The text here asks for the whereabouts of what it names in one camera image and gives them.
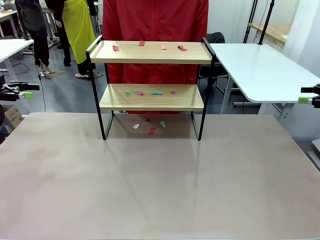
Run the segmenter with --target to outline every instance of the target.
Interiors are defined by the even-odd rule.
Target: paper scrap
[[[141,40],[139,43],[139,47],[143,47],[144,45],[146,45],[146,42]]]
[[[184,46],[182,46],[182,45],[179,45],[178,49],[180,49],[182,52],[188,51],[188,49],[184,48]]]
[[[119,52],[119,51],[120,51],[118,46],[113,45],[112,47],[113,47],[113,50],[114,50],[115,52]]]
[[[155,127],[150,128],[150,131],[148,132],[148,135],[153,135],[156,131]]]
[[[164,121],[161,121],[160,124],[163,128],[167,127]]]
[[[163,95],[164,93],[162,91],[152,91],[150,92],[152,95]]]
[[[140,95],[140,96],[144,95],[144,93],[142,91],[135,91],[134,93],[137,94],[137,95]]]

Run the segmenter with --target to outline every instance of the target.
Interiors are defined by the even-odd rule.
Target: yellow-green cloth
[[[77,64],[81,64],[87,59],[87,48],[96,39],[87,1],[65,1],[62,19],[75,61]]]

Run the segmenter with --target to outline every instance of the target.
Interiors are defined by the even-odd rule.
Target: black chair
[[[207,35],[206,39],[208,40],[208,42],[210,44],[224,44],[226,43],[225,41],[225,37],[221,32],[215,32],[215,33],[210,33]],[[218,79],[228,79],[228,73],[225,70],[225,68],[222,66],[222,64],[217,61],[214,64],[214,75],[212,76],[212,78],[214,79],[214,81],[212,82],[213,86],[215,83],[216,84],[216,88],[219,90],[219,92],[221,92],[223,95],[225,95],[225,92],[218,86]],[[210,65],[202,65],[201,66],[201,70],[200,70],[200,76],[199,76],[199,80],[201,79],[208,79],[210,75]]]

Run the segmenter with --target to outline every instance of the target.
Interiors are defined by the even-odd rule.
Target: red jacket
[[[103,39],[200,42],[209,0],[104,0]],[[108,64],[110,83],[195,84],[196,65]]]

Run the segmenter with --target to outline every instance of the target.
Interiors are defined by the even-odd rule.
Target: gray floor
[[[52,80],[42,78],[44,99],[47,112],[60,112],[60,113],[95,113],[96,107],[94,102],[93,90],[91,82],[82,79],[75,78],[75,74],[78,72],[77,65],[72,59],[71,67],[65,67],[63,65],[64,54],[61,49],[52,47],[50,49],[50,68],[56,70],[65,71],[64,74],[55,77]],[[33,84],[40,84],[38,79],[37,70],[34,64],[34,58],[32,55],[24,55],[20,61],[17,58],[11,58],[11,64],[16,65],[18,63],[25,64],[29,67],[28,72],[17,75],[19,81],[27,81]],[[14,66],[16,74],[24,72],[27,68],[24,65],[18,64]],[[104,65],[97,64],[98,72],[105,73]],[[10,81],[10,77],[5,77],[6,82]],[[219,86],[223,89],[226,87],[227,80],[221,79],[218,81]],[[96,79],[98,95],[101,98],[106,88],[106,77],[102,76]],[[200,92],[204,96],[206,88],[206,81],[200,82]],[[242,102],[243,96],[232,95],[229,101],[227,113],[228,114],[243,114],[242,107],[233,107],[232,102]],[[210,96],[209,106],[207,109],[208,114],[219,114],[221,105],[223,102],[223,95],[215,90]],[[34,99],[28,100],[32,112],[44,112],[44,101],[42,91],[34,92]],[[22,114],[25,114],[25,110],[22,104],[17,101],[15,103]],[[257,114],[259,109],[257,107],[245,107],[245,114]]]

